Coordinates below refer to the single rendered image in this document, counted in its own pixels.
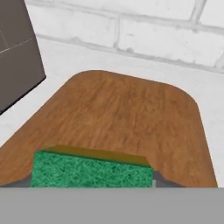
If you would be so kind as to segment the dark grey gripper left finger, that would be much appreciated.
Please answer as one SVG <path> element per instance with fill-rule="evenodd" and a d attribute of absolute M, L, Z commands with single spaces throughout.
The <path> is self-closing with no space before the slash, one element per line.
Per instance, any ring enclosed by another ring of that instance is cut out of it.
<path fill-rule="evenodd" d="M 19 181 L 9 183 L 8 187 L 29 187 L 32 181 L 32 175 L 29 174 L 27 177 L 20 179 Z"/>

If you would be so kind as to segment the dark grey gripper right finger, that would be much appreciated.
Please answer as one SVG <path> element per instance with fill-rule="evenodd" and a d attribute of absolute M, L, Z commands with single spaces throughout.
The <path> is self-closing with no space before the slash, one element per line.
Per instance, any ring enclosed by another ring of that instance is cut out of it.
<path fill-rule="evenodd" d="M 153 185 L 155 187 L 182 187 L 181 184 L 172 182 L 164 178 L 163 175 L 159 171 L 154 171 Z"/>

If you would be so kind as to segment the green and yellow sponge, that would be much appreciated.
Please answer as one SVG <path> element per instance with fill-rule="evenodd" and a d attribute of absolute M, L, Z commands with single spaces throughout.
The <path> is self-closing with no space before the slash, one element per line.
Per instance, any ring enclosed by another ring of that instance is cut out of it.
<path fill-rule="evenodd" d="M 143 156 L 55 145 L 34 153 L 31 186 L 145 188 L 153 176 Z"/>

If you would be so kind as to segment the brown wooden cutting board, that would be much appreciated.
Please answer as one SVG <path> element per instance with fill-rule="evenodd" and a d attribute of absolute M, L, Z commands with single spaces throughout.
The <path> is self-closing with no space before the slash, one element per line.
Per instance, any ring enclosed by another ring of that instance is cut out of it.
<path fill-rule="evenodd" d="M 217 185 L 199 107 L 173 85 L 77 73 L 0 147 L 0 186 L 26 177 L 34 152 L 56 144 L 145 156 L 182 186 Z"/>

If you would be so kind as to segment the dark grey appliance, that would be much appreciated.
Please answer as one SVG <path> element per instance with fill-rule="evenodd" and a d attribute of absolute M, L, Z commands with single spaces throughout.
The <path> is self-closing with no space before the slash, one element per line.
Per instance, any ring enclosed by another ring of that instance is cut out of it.
<path fill-rule="evenodd" d="M 0 0 L 0 115 L 45 78 L 25 0 Z"/>

